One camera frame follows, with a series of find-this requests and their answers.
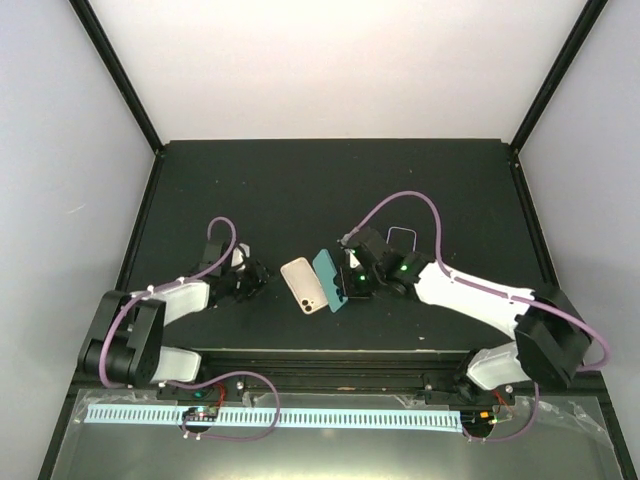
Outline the teal phone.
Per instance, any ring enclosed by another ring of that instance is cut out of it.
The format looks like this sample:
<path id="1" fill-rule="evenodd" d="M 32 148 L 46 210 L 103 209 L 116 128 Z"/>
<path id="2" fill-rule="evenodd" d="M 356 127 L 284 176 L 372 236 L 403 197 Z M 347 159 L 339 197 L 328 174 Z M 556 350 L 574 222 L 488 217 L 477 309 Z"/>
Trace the teal phone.
<path id="1" fill-rule="evenodd" d="M 347 303 L 347 298 L 341 285 L 337 283 L 340 276 L 327 249 L 321 249 L 316 254 L 312 260 L 312 267 L 328 300 L 330 311 L 337 313 Z"/>

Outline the lavender phone case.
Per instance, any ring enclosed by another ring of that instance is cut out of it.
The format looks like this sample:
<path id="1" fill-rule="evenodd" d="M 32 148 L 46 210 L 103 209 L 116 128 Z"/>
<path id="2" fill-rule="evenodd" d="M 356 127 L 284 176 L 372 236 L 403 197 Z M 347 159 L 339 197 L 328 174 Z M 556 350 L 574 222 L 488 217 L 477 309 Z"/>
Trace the lavender phone case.
<path id="1" fill-rule="evenodd" d="M 387 230 L 386 242 L 398 252 L 410 253 L 416 250 L 417 232 L 406 227 L 391 226 Z"/>

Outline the beige phone case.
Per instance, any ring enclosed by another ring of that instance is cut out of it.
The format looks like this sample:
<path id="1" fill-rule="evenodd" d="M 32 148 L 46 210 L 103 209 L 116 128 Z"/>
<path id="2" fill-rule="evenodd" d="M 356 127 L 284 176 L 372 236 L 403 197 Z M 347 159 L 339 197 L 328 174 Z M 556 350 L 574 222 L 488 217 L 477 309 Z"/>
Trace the beige phone case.
<path id="1" fill-rule="evenodd" d="M 280 274 L 296 303 L 306 315 L 311 315 L 329 305 L 322 285 L 309 261 L 296 258 L 280 267 Z"/>

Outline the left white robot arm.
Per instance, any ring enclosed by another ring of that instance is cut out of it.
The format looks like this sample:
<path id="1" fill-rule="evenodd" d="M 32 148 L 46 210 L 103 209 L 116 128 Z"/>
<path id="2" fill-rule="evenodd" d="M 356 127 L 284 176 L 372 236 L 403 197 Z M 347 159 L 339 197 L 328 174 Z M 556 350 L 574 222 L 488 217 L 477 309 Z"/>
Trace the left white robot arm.
<path id="1" fill-rule="evenodd" d="M 165 328 L 223 303 L 246 301 L 268 282 L 270 272 L 244 243 L 208 242 L 199 271 L 145 291 L 112 290 L 101 298 L 80 348 L 77 369 L 110 387 L 146 387 L 177 382 L 193 399 L 214 388 L 213 372 L 192 350 L 164 344 Z"/>

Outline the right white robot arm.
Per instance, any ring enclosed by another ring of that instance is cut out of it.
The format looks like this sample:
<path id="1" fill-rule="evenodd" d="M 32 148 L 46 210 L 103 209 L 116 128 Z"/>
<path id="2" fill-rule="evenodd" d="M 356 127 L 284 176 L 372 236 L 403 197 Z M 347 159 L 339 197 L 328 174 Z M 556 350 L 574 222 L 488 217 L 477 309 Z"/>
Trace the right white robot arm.
<path id="1" fill-rule="evenodd" d="M 370 227 L 340 245 L 348 261 L 336 282 L 345 296 L 367 298 L 385 290 L 457 312 L 508 337 L 504 345 L 471 351 L 462 362 L 454 388 L 467 403 L 524 381 L 567 389 L 594 339 L 558 288 L 535 291 L 469 276 L 431 255 L 397 249 Z"/>

